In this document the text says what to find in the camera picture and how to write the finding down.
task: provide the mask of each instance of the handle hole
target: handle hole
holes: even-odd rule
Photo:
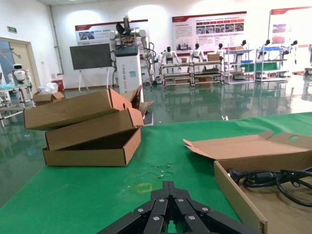
[[[295,140],[298,140],[298,137],[297,136],[291,136],[288,140],[295,141]]]

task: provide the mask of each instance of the monitor screen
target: monitor screen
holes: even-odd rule
[[[74,70],[111,67],[109,44],[70,47]]]

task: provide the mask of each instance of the ceiling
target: ceiling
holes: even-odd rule
[[[70,5],[70,4],[80,4],[80,3],[92,3],[92,2],[100,2],[100,1],[111,1],[111,0],[75,0],[75,1],[69,1],[69,0],[37,0],[39,2],[42,2],[46,5]]]

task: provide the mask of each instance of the green mat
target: green mat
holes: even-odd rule
[[[173,180],[191,197],[237,220],[215,182],[213,161],[182,139],[293,132],[311,135],[312,113],[143,127],[128,167],[45,167],[0,209],[1,234],[92,234],[150,199]]]
[[[245,72],[254,72],[254,63],[249,63],[249,64],[242,64],[240,67],[245,68]],[[262,63],[258,62],[256,63],[256,70],[257,72],[261,72],[262,69]],[[263,64],[263,71],[272,71],[272,70],[277,70],[277,62],[266,62]]]

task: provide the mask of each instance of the wall poster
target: wall poster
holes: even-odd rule
[[[247,12],[172,17],[174,49],[186,54],[196,43],[204,52],[215,51],[219,43],[224,47],[241,44]]]
[[[97,23],[88,25],[78,25],[76,28],[76,38],[78,45],[90,45],[99,43],[109,43],[108,33],[116,31],[116,24],[118,22]],[[149,37],[148,20],[134,20],[130,22],[130,27],[133,29],[142,28],[147,32]]]
[[[311,22],[312,6],[274,9],[270,13],[269,38],[272,44],[280,46],[289,45],[294,40],[299,45],[312,43]]]

